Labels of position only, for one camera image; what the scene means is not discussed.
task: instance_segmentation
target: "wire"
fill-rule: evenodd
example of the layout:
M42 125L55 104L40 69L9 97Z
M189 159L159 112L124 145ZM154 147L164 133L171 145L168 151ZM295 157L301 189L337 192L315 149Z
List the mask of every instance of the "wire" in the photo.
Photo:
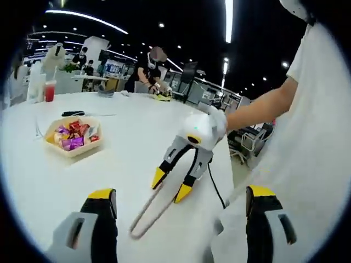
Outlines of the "wire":
M215 191L216 191L216 193L217 193L217 195L218 195L218 198L219 198L220 202L222 203L223 209L225 209L226 206L225 206L225 204L224 204L224 202L223 202L222 197L220 196L220 194L219 194L219 192L218 192L216 183L215 183L214 180L213 180L212 173L211 173L211 169L210 169L210 164L208 164L207 166L208 166L208 172L210 173L210 177L211 177L211 180L212 180L212 182L213 182L214 189L215 189Z

